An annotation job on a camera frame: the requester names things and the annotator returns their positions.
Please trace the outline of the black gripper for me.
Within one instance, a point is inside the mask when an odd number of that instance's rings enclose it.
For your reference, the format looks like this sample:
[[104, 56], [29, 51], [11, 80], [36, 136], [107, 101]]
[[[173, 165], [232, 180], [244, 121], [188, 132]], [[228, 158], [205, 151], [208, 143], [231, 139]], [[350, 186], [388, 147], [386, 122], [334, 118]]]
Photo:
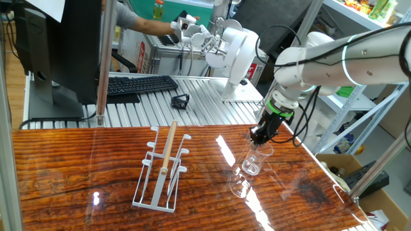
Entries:
[[283, 120], [284, 117], [275, 112], [270, 114], [264, 111], [258, 125], [249, 128], [251, 143], [260, 145], [273, 141], [273, 138], [277, 135], [277, 129]]

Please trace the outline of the person hand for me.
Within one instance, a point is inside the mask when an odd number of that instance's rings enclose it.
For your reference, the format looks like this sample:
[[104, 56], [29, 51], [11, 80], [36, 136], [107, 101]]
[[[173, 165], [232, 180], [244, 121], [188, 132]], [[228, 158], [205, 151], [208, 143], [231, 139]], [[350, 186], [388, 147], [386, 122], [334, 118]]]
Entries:
[[186, 16], [178, 16], [175, 22], [172, 22], [174, 34], [177, 36], [188, 37], [198, 31], [197, 20], [199, 17], [187, 14]]

